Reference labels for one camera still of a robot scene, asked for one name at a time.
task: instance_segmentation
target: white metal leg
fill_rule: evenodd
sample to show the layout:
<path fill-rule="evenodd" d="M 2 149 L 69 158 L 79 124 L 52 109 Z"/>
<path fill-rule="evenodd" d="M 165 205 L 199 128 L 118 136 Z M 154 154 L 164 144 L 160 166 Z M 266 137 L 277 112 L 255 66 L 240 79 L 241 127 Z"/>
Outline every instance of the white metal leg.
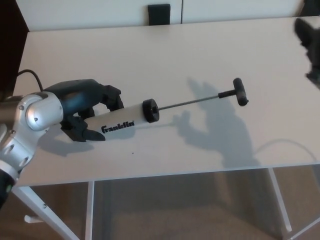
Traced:
<path fill-rule="evenodd" d="M 282 233 L 287 234 L 292 231 L 288 213 L 286 210 L 285 202 L 282 198 L 281 191 L 278 185 L 278 181 L 273 168 L 268 168 L 268 173 L 270 176 L 271 184 L 274 189 L 276 203 L 278 211 L 280 212 L 281 222 L 282 222 Z"/>
<path fill-rule="evenodd" d="M 298 231 L 295 235 L 293 235 L 289 239 L 290 240 L 296 239 L 301 234 L 303 234 L 304 232 L 308 231 L 310 228 L 312 228 L 314 225 L 316 225 L 318 223 L 320 223 L 320 217 L 317 220 L 315 220 L 314 222 L 310 223 L 308 226 L 304 227 L 302 230 Z"/>
<path fill-rule="evenodd" d="M 85 240 L 92 240 L 94 196 L 95 196 L 95 182 L 90 181 L 88 183 L 88 195 L 87 195 L 87 202 L 86 202 Z"/>
<path fill-rule="evenodd" d="M 46 222 L 65 240 L 79 240 L 70 228 L 29 187 L 14 187 L 12 192 L 26 204 L 40 219 Z"/>

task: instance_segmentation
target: cabinet door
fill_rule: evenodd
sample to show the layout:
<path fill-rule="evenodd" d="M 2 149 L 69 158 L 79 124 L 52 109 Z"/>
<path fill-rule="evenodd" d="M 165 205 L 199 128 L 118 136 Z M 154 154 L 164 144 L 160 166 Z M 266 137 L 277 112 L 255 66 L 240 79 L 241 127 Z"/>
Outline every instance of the cabinet door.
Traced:
<path fill-rule="evenodd" d="M 182 0 L 17 0 L 30 31 L 148 25 L 147 5 L 171 4 L 181 22 Z"/>
<path fill-rule="evenodd" d="M 303 0 L 184 0 L 183 23 L 295 16 Z"/>

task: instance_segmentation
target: black end cap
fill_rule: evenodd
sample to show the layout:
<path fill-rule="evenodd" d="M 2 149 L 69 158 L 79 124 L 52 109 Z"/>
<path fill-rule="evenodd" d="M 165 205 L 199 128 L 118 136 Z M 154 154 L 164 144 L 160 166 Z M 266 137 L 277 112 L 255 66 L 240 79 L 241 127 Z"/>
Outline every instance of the black end cap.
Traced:
<path fill-rule="evenodd" d="M 245 87 L 242 84 L 242 80 L 240 78 L 236 78 L 235 80 L 233 80 L 233 86 L 238 104 L 240 106 L 247 105 L 249 101 L 247 99 L 247 94 L 245 91 Z"/>
<path fill-rule="evenodd" d="M 142 103 L 142 111 L 145 120 L 148 123 L 158 122 L 160 115 L 158 111 L 158 105 L 154 99 L 144 100 Z"/>
<path fill-rule="evenodd" d="M 148 5 L 149 26 L 170 24 L 170 4 Z"/>

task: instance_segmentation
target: floor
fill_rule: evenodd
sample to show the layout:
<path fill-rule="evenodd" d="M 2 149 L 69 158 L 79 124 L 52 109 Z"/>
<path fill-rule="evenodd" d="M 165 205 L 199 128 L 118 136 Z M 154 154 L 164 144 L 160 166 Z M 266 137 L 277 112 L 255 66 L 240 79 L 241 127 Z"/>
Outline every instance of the floor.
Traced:
<path fill-rule="evenodd" d="M 277 168 L 275 174 L 293 231 L 320 216 L 320 190 L 310 166 Z M 87 186 L 33 189 L 84 239 Z M 282 239 L 273 199 L 265 169 L 100 181 L 95 186 L 93 239 Z M 45 223 L 25 223 L 26 214 L 32 216 L 11 195 L 0 211 L 0 239 L 61 239 Z M 298 240 L 319 236 L 320 224 Z"/>

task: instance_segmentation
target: white table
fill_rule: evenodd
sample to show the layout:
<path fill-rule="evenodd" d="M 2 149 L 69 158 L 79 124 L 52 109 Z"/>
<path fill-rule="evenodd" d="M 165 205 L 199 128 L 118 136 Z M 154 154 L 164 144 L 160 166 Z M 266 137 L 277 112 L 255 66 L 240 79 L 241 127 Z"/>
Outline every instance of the white table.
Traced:
<path fill-rule="evenodd" d="M 318 17 L 309 21 L 320 25 Z M 304 77 L 310 66 L 293 23 L 29 33 L 20 70 L 34 70 L 44 87 L 93 78 L 121 89 L 125 106 L 149 98 L 165 106 L 229 90 L 239 77 L 250 102 L 240 107 L 232 97 L 168 109 L 159 122 L 117 131 L 107 142 L 72 142 L 53 127 L 18 186 L 320 163 L 320 93 Z M 35 91 L 31 75 L 17 79 L 15 95 Z"/>

